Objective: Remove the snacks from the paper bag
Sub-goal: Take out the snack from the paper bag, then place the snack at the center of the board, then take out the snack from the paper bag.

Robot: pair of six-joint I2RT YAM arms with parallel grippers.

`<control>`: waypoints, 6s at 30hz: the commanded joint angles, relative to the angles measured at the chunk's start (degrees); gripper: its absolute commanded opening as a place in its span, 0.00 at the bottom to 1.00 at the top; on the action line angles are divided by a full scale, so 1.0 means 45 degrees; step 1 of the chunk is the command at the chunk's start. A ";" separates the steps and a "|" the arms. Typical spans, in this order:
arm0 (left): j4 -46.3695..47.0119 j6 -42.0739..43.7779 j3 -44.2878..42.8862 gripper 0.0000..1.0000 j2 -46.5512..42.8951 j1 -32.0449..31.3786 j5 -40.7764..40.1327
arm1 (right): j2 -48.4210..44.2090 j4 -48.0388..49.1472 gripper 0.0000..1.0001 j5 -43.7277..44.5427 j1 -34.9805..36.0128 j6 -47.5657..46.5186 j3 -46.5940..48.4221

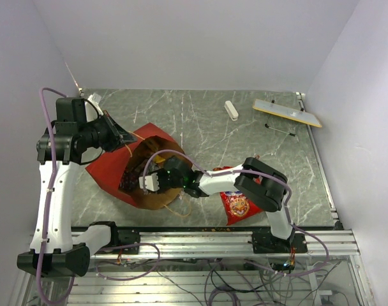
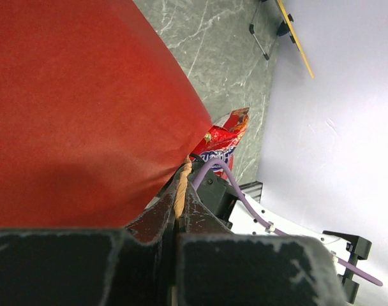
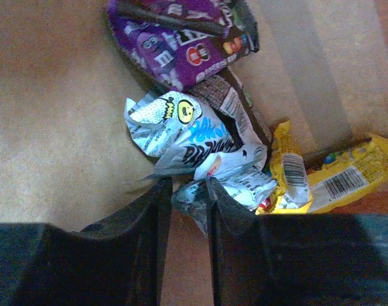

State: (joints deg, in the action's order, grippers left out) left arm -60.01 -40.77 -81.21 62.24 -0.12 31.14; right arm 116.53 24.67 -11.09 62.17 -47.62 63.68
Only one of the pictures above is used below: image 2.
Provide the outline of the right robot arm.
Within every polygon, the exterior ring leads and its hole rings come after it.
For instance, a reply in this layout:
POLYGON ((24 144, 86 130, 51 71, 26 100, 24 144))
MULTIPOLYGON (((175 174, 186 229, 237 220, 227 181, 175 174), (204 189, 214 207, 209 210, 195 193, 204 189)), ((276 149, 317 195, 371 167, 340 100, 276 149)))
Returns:
POLYGON ((335 231, 315 232, 266 209, 253 194, 262 193, 262 183, 239 185, 227 164, 216 157, 202 158, 194 153, 191 181, 201 202, 228 229, 236 234, 264 236, 297 235, 321 241, 330 252, 337 275, 347 295, 348 303, 354 303, 359 284, 358 276, 376 286, 382 281, 357 267, 358 261, 367 260, 371 241, 353 234, 335 231))

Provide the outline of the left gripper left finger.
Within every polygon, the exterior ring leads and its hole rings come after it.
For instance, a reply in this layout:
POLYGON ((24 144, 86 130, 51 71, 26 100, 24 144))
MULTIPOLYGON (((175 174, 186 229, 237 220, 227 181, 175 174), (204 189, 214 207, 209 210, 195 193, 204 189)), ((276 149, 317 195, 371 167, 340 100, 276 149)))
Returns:
POLYGON ((182 172, 116 227, 0 228, 0 305, 170 305, 184 291, 182 172))

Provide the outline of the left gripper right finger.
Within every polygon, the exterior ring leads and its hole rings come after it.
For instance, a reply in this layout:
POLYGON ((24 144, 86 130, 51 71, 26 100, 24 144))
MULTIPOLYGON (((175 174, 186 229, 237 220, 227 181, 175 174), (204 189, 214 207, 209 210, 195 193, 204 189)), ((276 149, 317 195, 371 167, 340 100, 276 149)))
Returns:
POLYGON ((316 239, 195 233, 177 239, 178 305, 346 305, 316 239))

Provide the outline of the red paper bag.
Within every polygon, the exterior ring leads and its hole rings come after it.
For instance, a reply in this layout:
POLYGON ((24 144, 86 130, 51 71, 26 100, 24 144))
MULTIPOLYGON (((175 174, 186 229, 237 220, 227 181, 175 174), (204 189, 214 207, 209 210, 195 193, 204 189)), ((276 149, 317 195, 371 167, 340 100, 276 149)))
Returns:
POLYGON ((0 1, 0 228, 122 226, 210 127, 133 1, 0 1))

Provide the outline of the red snack bag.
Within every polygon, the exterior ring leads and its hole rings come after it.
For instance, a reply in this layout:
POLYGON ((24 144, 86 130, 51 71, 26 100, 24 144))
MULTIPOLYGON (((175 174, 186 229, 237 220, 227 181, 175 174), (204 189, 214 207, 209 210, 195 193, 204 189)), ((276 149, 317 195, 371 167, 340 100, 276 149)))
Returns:
POLYGON ((192 153, 205 162, 212 158, 221 159, 232 170, 234 150, 248 128, 249 110, 248 107, 240 108, 220 117, 192 153))

